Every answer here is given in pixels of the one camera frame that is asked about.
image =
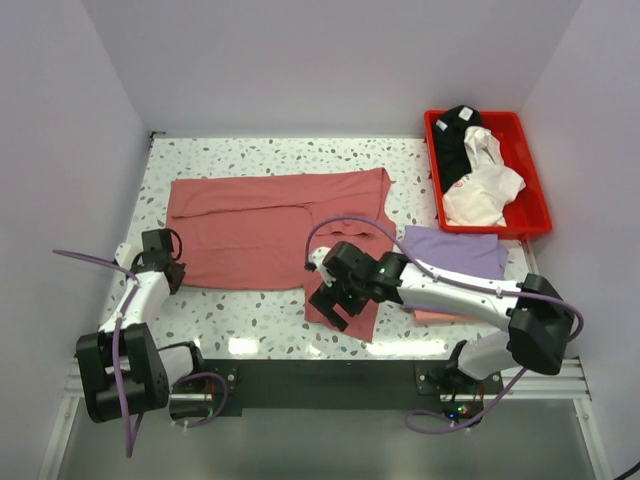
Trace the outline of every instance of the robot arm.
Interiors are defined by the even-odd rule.
[[[348,242],[318,248],[310,257],[324,280],[310,302],[341,331],[348,324],[334,307],[354,316],[368,301],[436,305],[481,318],[500,330],[456,345],[441,382],[473,384],[517,365],[546,375],[560,371],[573,314],[540,300],[504,295],[531,292],[561,298],[543,277],[529,274],[523,282],[496,281],[422,263],[433,273],[430,277],[402,254],[387,252],[376,260]],[[493,293],[452,286],[440,277],[490,288]]]
[[[178,263],[172,252],[168,229],[144,232],[142,248],[123,243],[116,251],[115,262],[131,270],[137,280],[127,279],[120,304],[99,331],[80,337],[76,343],[87,410],[94,422],[121,415],[111,344],[119,312],[135,284],[138,289],[120,329],[120,356],[130,413],[165,407],[170,387],[179,378],[202,370],[202,357],[194,342],[158,350],[149,330],[162,303],[178,291],[184,278],[185,265]]]

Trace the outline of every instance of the light purple wall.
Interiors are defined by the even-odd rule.
[[[640,2],[584,0],[521,116],[554,233],[541,271],[585,313],[577,340],[609,454],[640,459]]]
[[[519,109],[580,0],[83,0],[133,105],[172,134],[421,136]]]
[[[51,249],[113,254],[147,138],[78,0],[6,2],[0,65],[0,478],[30,479],[109,278]]]

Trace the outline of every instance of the lavender folded shirt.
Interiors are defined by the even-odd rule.
[[[407,225],[404,245],[418,259],[434,267],[475,277],[502,280],[509,251],[497,235],[446,233],[435,228]],[[430,305],[405,304],[414,310],[458,313]]]

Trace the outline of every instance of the terrazzo tabletop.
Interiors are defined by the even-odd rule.
[[[140,244],[145,230],[163,227],[171,181],[298,173],[337,173],[384,167],[392,180],[385,210],[397,225],[437,227],[426,144],[399,138],[156,138],[126,241]],[[520,280],[527,259],[517,241],[505,278]],[[124,291],[115,278],[105,321]],[[150,325],[156,345],[199,339],[204,358],[419,359],[448,358],[463,339],[494,332],[490,325],[418,326],[399,306],[380,305],[372,343],[304,320],[302,289],[225,291],[182,286]]]

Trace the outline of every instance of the pink shirt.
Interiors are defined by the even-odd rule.
[[[305,298],[322,282],[304,270],[304,245],[313,226],[337,215],[375,219],[391,232],[384,213],[391,186],[386,170],[335,174],[175,180],[167,227],[182,237],[184,283],[231,290],[285,290],[304,287]],[[311,246],[349,241],[378,258],[391,241],[375,228],[352,221],[331,223]],[[370,302],[345,333],[371,341],[377,305]],[[329,326],[308,305],[306,320]]]

